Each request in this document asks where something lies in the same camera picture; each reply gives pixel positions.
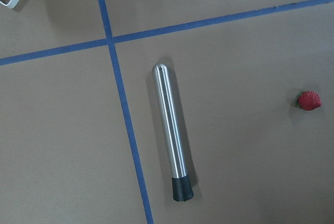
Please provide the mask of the steel muddler black tip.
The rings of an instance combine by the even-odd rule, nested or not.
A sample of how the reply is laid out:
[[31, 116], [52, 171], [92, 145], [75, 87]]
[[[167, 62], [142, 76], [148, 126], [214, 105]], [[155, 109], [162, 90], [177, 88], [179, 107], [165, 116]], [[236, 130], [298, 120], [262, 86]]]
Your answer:
[[173, 199], [186, 202], [194, 197], [188, 176], [174, 95], [168, 67], [157, 63], [152, 69], [172, 178]]

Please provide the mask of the red strawberry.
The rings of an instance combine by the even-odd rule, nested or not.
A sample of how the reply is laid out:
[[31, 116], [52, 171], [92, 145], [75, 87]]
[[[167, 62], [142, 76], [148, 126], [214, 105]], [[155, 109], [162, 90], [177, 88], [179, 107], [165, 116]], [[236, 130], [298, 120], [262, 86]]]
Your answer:
[[314, 91], [303, 91], [299, 94], [296, 104], [305, 111], [312, 111], [322, 106], [320, 95]]

